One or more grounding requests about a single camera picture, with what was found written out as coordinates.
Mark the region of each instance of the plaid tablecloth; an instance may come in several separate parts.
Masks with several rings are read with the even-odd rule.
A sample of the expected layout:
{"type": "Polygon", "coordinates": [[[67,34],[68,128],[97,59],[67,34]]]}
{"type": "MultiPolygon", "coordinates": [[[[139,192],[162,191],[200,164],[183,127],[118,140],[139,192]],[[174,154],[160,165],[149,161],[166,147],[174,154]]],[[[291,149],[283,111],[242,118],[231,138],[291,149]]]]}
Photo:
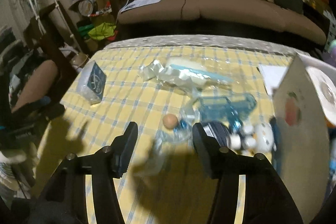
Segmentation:
{"type": "MultiPolygon", "coordinates": [[[[91,60],[104,70],[107,82],[100,104],[90,106],[76,92],[78,79],[62,99],[63,117],[52,121],[39,148],[37,167],[38,193],[63,157],[95,153],[123,134],[128,122],[138,124],[139,134],[128,172],[115,179],[120,208],[126,223],[206,223],[216,183],[206,177],[196,153],[188,144],[171,147],[166,165],[154,176],[135,176],[148,157],[158,130],[165,130],[162,117],[178,115],[188,97],[177,88],[162,88],[154,80],[144,82],[139,68],[154,58],[167,56],[199,57],[207,64],[219,66],[226,75],[240,79],[233,92],[249,92],[257,100],[250,121],[267,121],[273,105],[266,94],[258,64],[288,65],[291,57],[218,47],[133,47],[106,49],[91,60]]],[[[86,179],[89,223],[95,223],[91,179],[86,179]]],[[[239,191],[236,223],[242,222],[244,184],[239,191]]]]}

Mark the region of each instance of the screw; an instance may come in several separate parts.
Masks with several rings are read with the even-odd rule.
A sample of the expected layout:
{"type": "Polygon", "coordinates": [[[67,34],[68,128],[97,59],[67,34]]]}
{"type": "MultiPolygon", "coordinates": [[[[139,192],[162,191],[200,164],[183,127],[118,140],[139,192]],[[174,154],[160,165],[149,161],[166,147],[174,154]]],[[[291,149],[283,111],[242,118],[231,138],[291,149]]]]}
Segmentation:
{"type": "Polygon", "coordinates": [[[219,152],[226,154],[226,153],[229,152],[229,149],[228,149],[226,146],[222,146],[222,147],[219,149],[219,152]]]}
{"type": "Polygon", "coordinates": [[[110,151],[111,151],[111,147],[110,147],[110,145],[107,145],[107,146],[104,146],[104,147],[102,148],[102,150],[103,150],[104,153],[107,153],[107,152],[110,152],[110,151]]]}
{"type": "Polygon", "coordinates": [[[74,153],[70,153],[67,155],[67,160],[73,160],[76,157],[74,153]]]}
{"type": "Polygon", "coordinates": [[[258,159],[258,160],[264,160],[265,159],[265,155],[264,154],[262,154],[262,153],[256,153],[256,158],[258,159]]]}

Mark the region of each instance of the yellow plastic bag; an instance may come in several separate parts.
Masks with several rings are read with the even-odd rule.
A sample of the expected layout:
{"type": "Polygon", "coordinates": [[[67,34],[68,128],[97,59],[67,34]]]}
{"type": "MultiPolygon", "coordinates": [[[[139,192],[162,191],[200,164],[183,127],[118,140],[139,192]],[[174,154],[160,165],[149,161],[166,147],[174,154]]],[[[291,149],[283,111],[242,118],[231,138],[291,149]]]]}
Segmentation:
{"type": "Polygon", "coordinates": [[[114,29],[116,28],[115,25],[112,23],[102,23],[99,26],[93,28],[91,31],[88,32],[88,35],[94,40],[103,40],[107,37],[114,36],[114,29]]]}

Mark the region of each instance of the sheet of paper on couch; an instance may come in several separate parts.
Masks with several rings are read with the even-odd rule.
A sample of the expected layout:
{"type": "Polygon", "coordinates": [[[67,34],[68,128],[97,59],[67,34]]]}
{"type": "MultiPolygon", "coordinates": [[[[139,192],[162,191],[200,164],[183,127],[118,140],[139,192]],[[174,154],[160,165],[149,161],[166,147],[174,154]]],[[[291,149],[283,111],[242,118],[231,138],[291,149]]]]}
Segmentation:
{"type": "Polygon", "coordinates": [[[131,3],[129,3],[127,6],[121,8],[120,13],[130,10],[130,9],[137,8],[137,7],[158,3],[160,1],[161,0],[134,0],[131,3]]]}
{"type": "Polygon", "coordinates": [[[258,69],[264,80],[267,94],[272,96],[274,89],[279,87],[288,67],[259,65],[258,69]]]}

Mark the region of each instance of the table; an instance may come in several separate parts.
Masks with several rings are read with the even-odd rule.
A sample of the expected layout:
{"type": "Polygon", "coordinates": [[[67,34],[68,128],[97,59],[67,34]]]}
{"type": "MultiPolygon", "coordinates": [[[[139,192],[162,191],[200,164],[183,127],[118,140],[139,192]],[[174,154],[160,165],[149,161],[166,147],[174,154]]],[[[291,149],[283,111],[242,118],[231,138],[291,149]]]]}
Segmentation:
{"type": "MultiPolygon", "coordinates": [[[[272,101],[257,66],[288,65],[295,52],[252,39],[204,35],[147,37],[110,44],[91,59],[107,75],[103,101],[90,106],[75,92],[78,78],[74,81],[62,99],[64,116],[50,123],[41,141],[33,194],[41,191],[66,154],[92,154],[109,145],[124,132],[129,121],[134,121],[139,137],[130,167],[121,179],[115,179],[125,223],[206,223],[217,181],[206,177],[190,142],[165,147],[166,164],[158,174],[136,175],[143,168],[158,131],[165,130],[162,117],[166,113],[177,115],[189,99],[177,88],[163,88],[153,80],[144,82],[138,76],[140,66],[170,55],[217,66],[240,81],[232,86],[233,92],[249,92],[256,98],[257,107],[249,120],[257,123],[268,121],[273,115],[272,101]]],[[[244,176],[236,223],[241,223],[243,217],[243,181],[244,176]]],[[[89,223],[95,223],[90,176],[86,183],[89,223]]]]}

